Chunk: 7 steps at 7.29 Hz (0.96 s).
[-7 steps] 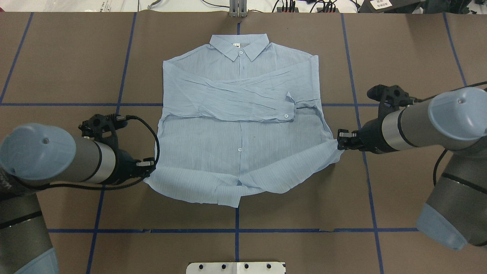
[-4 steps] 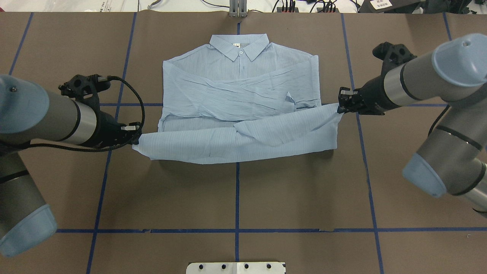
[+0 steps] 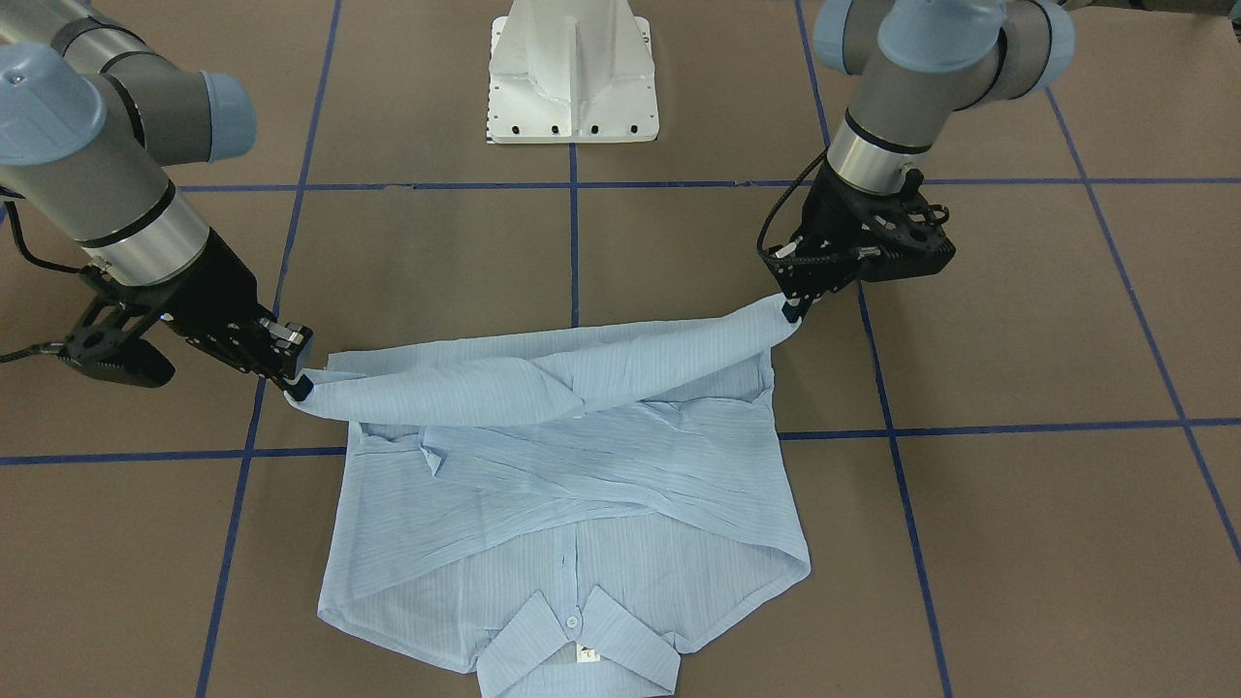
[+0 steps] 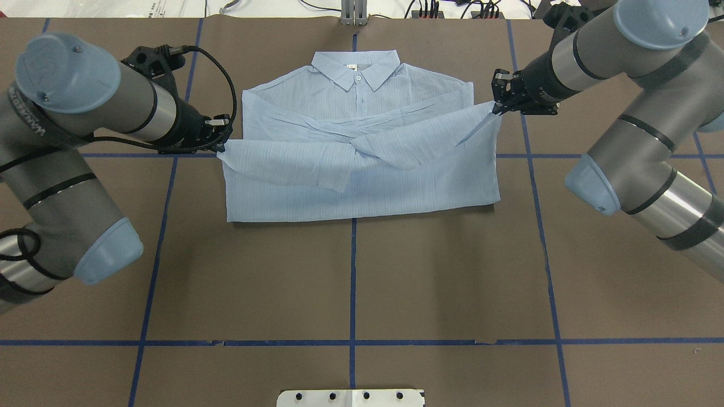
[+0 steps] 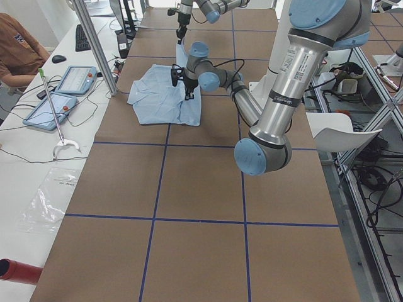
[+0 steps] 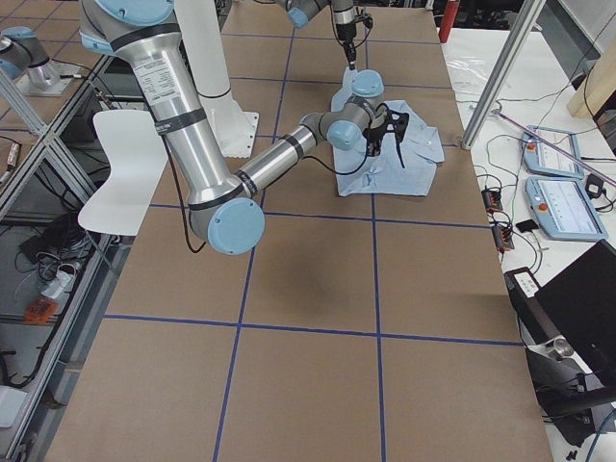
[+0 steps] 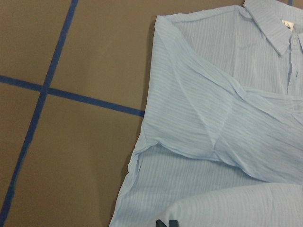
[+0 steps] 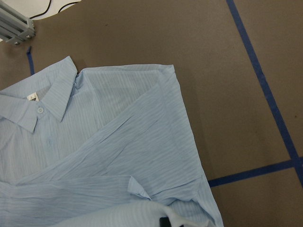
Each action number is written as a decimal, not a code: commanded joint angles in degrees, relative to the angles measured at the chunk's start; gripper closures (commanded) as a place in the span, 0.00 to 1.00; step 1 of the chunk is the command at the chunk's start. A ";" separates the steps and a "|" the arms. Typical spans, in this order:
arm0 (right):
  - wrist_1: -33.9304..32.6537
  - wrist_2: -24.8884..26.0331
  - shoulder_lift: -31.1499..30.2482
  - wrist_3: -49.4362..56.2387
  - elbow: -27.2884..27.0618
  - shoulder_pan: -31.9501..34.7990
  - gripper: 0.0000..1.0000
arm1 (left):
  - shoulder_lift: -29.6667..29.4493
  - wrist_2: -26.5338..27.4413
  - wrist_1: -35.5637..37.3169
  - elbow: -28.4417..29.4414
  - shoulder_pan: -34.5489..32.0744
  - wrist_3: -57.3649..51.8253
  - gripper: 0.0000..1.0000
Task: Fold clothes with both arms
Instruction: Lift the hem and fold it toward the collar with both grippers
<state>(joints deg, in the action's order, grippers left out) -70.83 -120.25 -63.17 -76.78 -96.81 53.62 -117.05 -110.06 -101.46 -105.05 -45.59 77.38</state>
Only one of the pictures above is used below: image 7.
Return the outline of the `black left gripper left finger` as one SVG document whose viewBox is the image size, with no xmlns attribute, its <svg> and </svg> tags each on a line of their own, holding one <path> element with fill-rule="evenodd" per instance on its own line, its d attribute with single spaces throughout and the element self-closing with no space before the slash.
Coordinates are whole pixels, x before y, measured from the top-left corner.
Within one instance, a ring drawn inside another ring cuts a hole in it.
<svg viewBox="0 0 303 227">
<path fill-rule="evenodd" d="M 155 224 L 156 224 L 156 227 L 167 227 L 166 224 L 163 221 L 161 221 L 160 219 L 156 220 Z"/>
</svg>

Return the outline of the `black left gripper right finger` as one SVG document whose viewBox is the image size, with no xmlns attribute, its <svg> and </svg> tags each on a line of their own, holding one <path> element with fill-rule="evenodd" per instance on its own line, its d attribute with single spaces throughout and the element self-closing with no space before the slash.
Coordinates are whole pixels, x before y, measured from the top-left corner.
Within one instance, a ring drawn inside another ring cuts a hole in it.
<svg viewBox="0 0 303 227">
<path fill-rule="evenodd" d="M 169 220 L 169 227 L 179 227 L 179 222 L 177 220 Z"/>
</svg>

